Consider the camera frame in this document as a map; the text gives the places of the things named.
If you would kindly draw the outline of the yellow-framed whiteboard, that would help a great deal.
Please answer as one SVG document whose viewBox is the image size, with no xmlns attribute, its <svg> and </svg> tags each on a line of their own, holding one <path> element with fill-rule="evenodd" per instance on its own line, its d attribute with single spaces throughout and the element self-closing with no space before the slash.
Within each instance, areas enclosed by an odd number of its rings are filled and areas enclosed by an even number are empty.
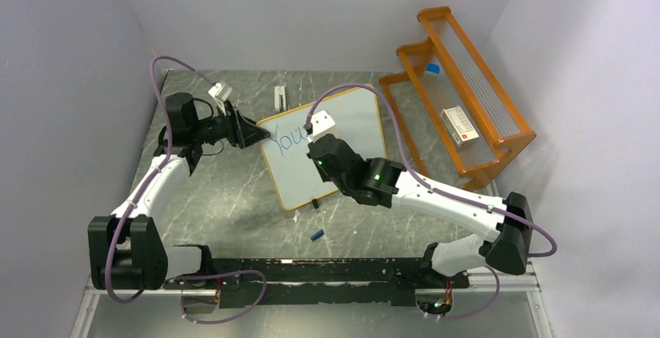
<svg viewBox="0 0 660 338">
<path fill-rule="evenodd" d="M 307 157 L 304 122 L 312 104 L 264 118 L 257 125 L 270 137 L 261 142 L 279 203 L 290 211 L 337 192 L 331 182 L 323 182 Z M 347 141 L 362 158 L 386 157 L 384 134 L 374 93 L 351 88 L 326 97 L 315 112 L 327 111 L 335 121 L 333 134 Z"/>
</svg>

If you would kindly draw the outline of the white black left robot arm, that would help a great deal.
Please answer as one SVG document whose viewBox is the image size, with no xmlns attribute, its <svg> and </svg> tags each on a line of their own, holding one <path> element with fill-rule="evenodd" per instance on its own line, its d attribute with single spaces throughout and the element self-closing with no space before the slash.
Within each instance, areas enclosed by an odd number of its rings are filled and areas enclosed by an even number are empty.
<svg viewBox="0 0 660 338">
<path fill-rule="evenodd" d="M 206 245 L 166 247 L 156 217 L 191 177 L 205 144 L 228 142 L 244 149 L 267 138 L 269 131 L 245 118 L 229 101 L 215 116 L 200 118 L 189 93 L 166 97 L 169 124 L 160 132 L 149 170 L 138 187 L 107 216 L 88 226 L 91 278 L 98 290 L 111 281 L 120 290 L 157 290 L 167 280 L 184 277 L 194 287 L 210 285 L 216 275 Z"/>
</svg>

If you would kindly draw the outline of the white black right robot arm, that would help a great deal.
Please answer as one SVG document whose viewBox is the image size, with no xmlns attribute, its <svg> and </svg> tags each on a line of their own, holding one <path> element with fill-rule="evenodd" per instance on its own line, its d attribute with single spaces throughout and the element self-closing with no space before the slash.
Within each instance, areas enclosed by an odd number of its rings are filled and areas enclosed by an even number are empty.
<svg viewBox="0 0 660 338">
<path fill-rule="evenodd" d="M 525 273 L 532 229 L 527 199 L 480 195 L 429 180 L 382 157 L 363 159 L 332 134 L 308 144 L 307 156 L 321 180 L 365 206 L 411 209 L 469 231 L 466 238 L 431 247 L 420 266 L 422 281 L 440 286 L 464 270 L 490 266 L 502 273 Z"/>
</svg>

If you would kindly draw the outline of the blue marker cap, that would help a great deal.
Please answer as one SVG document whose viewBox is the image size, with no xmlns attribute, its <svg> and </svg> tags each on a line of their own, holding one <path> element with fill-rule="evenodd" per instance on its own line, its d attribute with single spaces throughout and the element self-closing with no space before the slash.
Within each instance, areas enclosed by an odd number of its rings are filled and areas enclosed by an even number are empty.
<svg viewBox="0 0 660 338">
<path fill-rule="evenodd" d="M 324 234 L 325 234 L 325 232 L 323 230 L 319 230 L 315 234 L 311 235 L 311 240 L 316 241 L 316 240 L 320 239 Z"/>
</svg>

